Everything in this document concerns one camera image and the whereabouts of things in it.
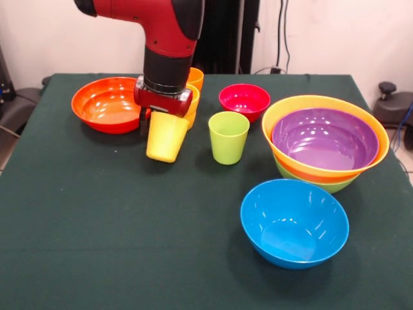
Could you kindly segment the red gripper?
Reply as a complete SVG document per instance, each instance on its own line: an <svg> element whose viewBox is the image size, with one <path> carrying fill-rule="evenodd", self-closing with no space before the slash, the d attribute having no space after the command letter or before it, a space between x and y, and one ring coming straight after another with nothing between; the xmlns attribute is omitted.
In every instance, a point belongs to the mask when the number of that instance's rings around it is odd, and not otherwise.
<svg viewBox="0 0 413 310"><path fill-rule="evenodd" d="M192 99L193 92L189 88L184 88L175 94L155 92L145 85L144 77L139 76L134 87L134 101L141 107L139 113L140 136L148 134L147 109L183 117L188 112Z"/></svg>

